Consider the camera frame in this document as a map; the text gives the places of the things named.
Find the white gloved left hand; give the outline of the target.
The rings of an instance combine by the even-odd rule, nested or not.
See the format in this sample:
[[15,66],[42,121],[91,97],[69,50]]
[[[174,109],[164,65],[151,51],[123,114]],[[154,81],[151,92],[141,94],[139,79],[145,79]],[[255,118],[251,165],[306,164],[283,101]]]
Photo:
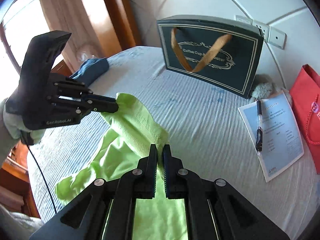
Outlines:
[[1,102],[3,108],[2,120],[12,139],[20,139],[25,145],[35,145],[41,142],[46,129],[31,130],[26,128],[20,115],[8,113],[6,109],[7,99]]

